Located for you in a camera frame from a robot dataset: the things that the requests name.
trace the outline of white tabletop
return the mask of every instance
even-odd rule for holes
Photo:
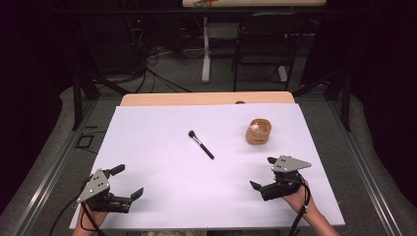
[[[246,142],[256,118],[272,124],[262,146]],[[190,130],[213,153],[210,159]],[[273,182],[267,157],[312,163],[299,172],[319,209],[343,225],[336,199],[298,104],[218,104],[117,107],[91,172],[125,164],[110,192],[129,197],[144,187],[127,214],[110,213],[102,228],[138,230],[290,227],[296,214],[282,199],[264,202],[249,181]],[[76,212],[70,228],[74,228]]]

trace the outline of table leg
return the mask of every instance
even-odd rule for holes
[[[202,82],[207,84],[209,82],[209,23],[208,18],[204,18],[204,37],[205,37],[205,59],[203,62]]]
[[[279,80],[281,82],[286,82],[287,81],[287,76],[286,76],[285,68],[283,66],[280,66],[278,68],[278,75],[279,75]]]

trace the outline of brush handle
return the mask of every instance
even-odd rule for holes
[[[211,154],[211,152],[209,152],[209,150],[206,148],[206,146],[205,145],[203,145],[203,144],[200,144],[200,147],[202,147],[202,149],[208,154],[208,156],[211,158],[211,159],[214,159],[214,155],[212,155]]]

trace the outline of bamboo steamer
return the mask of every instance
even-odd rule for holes
[[[246,140],[251,145],[263,145],[266,144],[269,138],[272,125],[269,120],[255,119],[249,125],[246,131]]]

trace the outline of desk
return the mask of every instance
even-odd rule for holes
[[[234,104],[239,100],[246,103]],[[263,146],[245,140],[255,118],[272,124]],[[214,160],[188,137],[190,130]],[[290,227],[296,214],[288,204],[282,199],[264,202],[249,183],[271,183],[267,157],[281,154],[312,163],[300,173],[309,180],[316,204],[329,222],[343,225],[303,114],[289,92],[128,94],[115,111],[92,172],[126,164],[125,171],[109,179],[110,192],[130,196],[142,187],[145,191],[128,214],[109,214],[102,228]]]
[[[196,0],[183,0],[185,8],[195,8],[199,2]],[[230,8],[230,7],[323,7],[327,0],[217,0],[211,2],[210,7]],[[204,39],[205,39],[205,58],[203,61],[202,83],[209,82],[209,21],[204,17]],[[286,81],[286,73],[283,67],[279,67],[279,75],[282,81]]]

